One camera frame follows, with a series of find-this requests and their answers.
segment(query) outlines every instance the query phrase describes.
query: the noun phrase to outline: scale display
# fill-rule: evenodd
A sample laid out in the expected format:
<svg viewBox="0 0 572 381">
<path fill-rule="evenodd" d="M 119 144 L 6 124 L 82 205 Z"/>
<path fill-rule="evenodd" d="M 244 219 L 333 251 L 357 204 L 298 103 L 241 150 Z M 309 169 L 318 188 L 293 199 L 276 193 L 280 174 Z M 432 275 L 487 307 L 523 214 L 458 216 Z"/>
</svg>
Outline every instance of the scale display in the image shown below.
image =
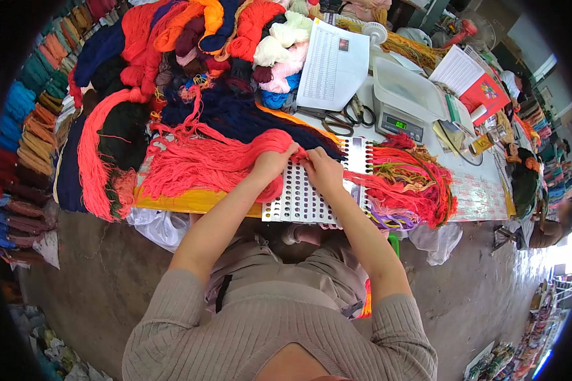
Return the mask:
<svg viewBox="0 0 572 381">
<path fill-rule="evenodd" d="M 380 129 L 391 133 L 406 133 L 414 141 L 421 143 L 424 137 L 424 128 L 417 126 L 411 122 L 397 119 L 388 113 L 382 113 Z"/>
</svg>

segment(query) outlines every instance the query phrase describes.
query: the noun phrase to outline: concrete floor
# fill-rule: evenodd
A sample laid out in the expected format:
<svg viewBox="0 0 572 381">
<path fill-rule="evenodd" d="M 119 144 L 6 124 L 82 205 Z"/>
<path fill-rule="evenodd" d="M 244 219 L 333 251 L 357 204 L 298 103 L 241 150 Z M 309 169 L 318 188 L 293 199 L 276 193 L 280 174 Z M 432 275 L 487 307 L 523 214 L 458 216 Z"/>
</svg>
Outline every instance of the concrete floor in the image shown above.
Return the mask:
<svg viewBox="0 0 572 381">
<path fill-rule="evenodd" d="M 465 224 L 462 240 L 441 266 L 429 266 L 425 252 L 401 242 L 401 260 L 439 355 L 439 380 L 461 379 L 466 364 L 492 340 L 517 344 L 533 292 L 547 274 L 538 253 L 505 245 L 491 256 L 493 225 Z M 171 253 L 132 227 L 81 213 L 62 212 L 58 234 L 61 270 L 48 264 L 24 270 L 24 292 L 42 307 L 58 337 L 93 367 L 121 380 L 123 348 Z M 370 335 L 369 321 L 356 325 Z"/>
</svg>

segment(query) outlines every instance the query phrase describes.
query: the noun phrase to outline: woman's right hand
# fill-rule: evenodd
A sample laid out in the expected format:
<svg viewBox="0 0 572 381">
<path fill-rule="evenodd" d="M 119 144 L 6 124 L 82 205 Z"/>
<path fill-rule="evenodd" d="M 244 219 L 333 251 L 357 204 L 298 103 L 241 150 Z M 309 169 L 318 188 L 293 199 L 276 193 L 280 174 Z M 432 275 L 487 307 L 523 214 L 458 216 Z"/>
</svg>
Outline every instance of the woman's right hand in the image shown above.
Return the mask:
<svg viewBox="0 0 572 381">
<path fill-rule="evenodd" d="M 327 155 L 322 147 L 307 150 L 309 160 L 301 164 L 307 177 L 324 197 L 330 199 L 343 191 L 343 166 Z"/>
</svg>

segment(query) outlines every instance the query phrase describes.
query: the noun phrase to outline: document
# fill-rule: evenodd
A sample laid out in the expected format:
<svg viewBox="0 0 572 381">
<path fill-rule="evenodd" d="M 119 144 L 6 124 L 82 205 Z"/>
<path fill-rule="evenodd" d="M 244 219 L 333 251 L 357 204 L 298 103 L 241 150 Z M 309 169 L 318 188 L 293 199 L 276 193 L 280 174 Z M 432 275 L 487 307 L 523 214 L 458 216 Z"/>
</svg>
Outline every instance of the document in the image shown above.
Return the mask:
<svg viewBox="0 0 572 381">
<path fill-rule="evenodd" d="M 369 38 L 316 18 L 303 66 L 297 106 L 341 111 L 368 73 Z"/>
<path fill-rule="evenodd" d="M 447 85 L 460 97 L 483 74 L 485 71 L 473 58 L 453 45 L 428 79 Z"/>
</svg>

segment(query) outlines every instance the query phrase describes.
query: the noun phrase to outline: white fan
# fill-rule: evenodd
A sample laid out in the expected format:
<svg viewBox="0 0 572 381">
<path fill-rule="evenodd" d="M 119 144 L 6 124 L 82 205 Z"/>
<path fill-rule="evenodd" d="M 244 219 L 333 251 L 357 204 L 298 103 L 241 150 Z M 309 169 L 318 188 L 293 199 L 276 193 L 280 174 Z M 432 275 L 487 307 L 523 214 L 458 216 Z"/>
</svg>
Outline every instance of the white fan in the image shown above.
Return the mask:
<svg viewBox="0 0 572 381">
<path fill-rule="evenodd" d="M 371 49 L 381 50 L 381 45 L 388 39 L 388 30 L 382 24 L 374 21 L 362 26 L 362 34 L 371 37 Z"/>
</svg>

